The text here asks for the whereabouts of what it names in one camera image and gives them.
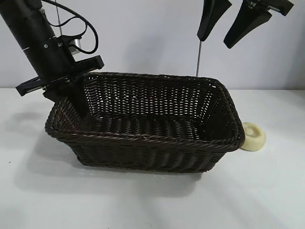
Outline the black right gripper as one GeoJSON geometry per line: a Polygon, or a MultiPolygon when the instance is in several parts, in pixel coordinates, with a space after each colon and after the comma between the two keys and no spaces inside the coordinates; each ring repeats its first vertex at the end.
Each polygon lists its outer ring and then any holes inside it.
{"type": "MultiPolygon", "coordinates": [[[[224,38],[227,48],[232,48],[245,35],[268,22],[272,17],[269,10],[286,16],[294,4],[289,0],[248,0],[242,3],[230,30],[224,38]]],[[[203,12],[198,29],[198,39],[204,42],[222,15],[231,7],[228,0],[204,0],[203,12]]]]}

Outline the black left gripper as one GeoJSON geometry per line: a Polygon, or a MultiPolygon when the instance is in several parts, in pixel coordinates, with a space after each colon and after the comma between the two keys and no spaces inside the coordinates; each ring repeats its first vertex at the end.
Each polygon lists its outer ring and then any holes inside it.
{"type": "Polygon", "coordinates": [[[41,46],[24,50],[37,77],[16,87],[21,96],[45,88],[43,96],[51,101],[64,98],[65,84],[70,83],[70,101],[80,117],[88,113],[82,74],[104,67],[101,56],[76,61],[74,55],[81,52],[80,38],[52,38],[41,46]]]}

